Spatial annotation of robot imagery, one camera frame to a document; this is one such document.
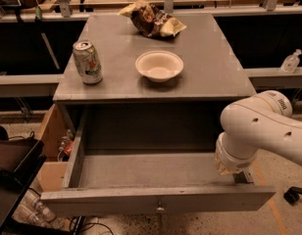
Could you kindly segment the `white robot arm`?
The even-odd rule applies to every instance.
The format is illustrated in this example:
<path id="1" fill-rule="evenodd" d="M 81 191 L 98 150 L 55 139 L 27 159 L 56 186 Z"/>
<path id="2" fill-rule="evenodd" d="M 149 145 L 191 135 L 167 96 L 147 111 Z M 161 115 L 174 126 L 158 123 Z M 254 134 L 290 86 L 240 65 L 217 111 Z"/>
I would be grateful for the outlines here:
<path id="1" fill-rule="evenodd" d="M 302 121 L 292 117 L 289 100 L 267 90 L 227 105 L 220 116 L 223 132 L 216 143 L 220 175 L 248 168 L 262 149 L 302 166 Z"/>

